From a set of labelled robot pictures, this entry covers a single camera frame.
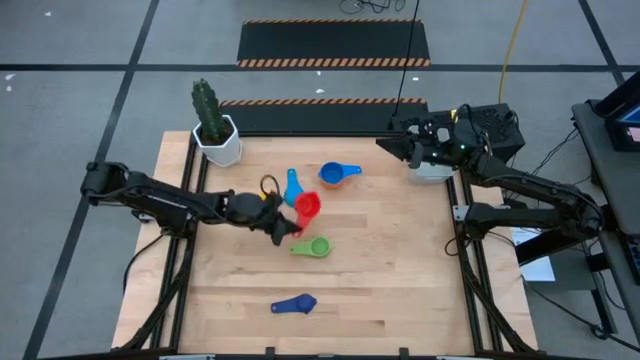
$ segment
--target cactus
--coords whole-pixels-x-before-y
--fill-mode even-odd
[[[216,93],[209,86],[209,83],[204,79],[195,81],[191,98],[202,124],[200,140],[207,145],[224,144],[233,133],[233,128],[222,118]]]

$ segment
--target wooden tabletop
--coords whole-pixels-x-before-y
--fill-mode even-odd
[[[156,179],[179,186],[188,140],[188,132],[165,133]],[[276,247],[259,231],[200,226],[180,352],[263,354],[274,346],[278,354],[394,355],[400,347],[412,355],[473,353],[459,262],[443,250],[454,236],[444,184],[411,184],[406,164],[373,139],[243,142],[240,164],[209,166],[205,191],[258,192],[260,178],[273,174],[284,192],[286,171],[295,168],[305,191],[317,191],[322,201],[303,239],[324,235],[334,248],[326,258],[291,256],[289,247],[299,240],[290,236]],[[325,190],[317,174],[327,161],[359,164],[363,175],[339,190]],[[498,189],[473,191],[476,201],[502,200]],[[281,210],[295,219],[286,205]],[[497,231],[509,235],[506,229]],[[155,224],[142,225],[137,249],[157,234]],[[158,244],[133,265],[114,346],[129,340],[156,304],[167,247],[168,241]],[[484,247],[496,305],[535,347],[513,247],[492,237]],[[302,293],[318,299],[308,315],[271,313],[272,302]],[[170,310],[167,321],[172,317]],[[484,331],[487,347],[488,337]]]

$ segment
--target white paper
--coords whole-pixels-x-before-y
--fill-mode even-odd
[[[540,231],[532,228],[513,228],[511,238],[516,245],[527,242],[538,236]],[[532,261],[520,267],[522,276],[527,281],[556,281],[548,256]]]

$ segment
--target green measuring cup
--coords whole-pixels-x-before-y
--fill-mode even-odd
[[[318,236],[291,247],[291,255],[325,257],[329,255],[329,252],[331,252],[331,243],[324,236]]]

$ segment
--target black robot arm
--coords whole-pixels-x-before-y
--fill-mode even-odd
[[[300,231],[278,211],[283,200],[274,192],[264,200],[257,194],[236,194],[233,190],[195,194],[130,171],[120,163],[89,163],[80,191],[91,205],[122,204],[149,215],[163,232],[176,237],[188,236],[194,221],[259,229],[271,236],[274,245],[280,245],[285,235]]]
[[[483,238],[496,226],[546,229],[538,238],[517,247],[521,265],[595,237],[603,216],[593,199],[577,187],[561,184],[508,167],[492,155],[486,133],[470,118],[453,116],[434,123],[419,118],[405,122],[413,131],[377,139],[376,143],[410,168],[422,163],[451,166],[473,185],[500,187],[553,205],[553,209],[494,208],[484,203],[458,207],[459,218],[472,239]]]

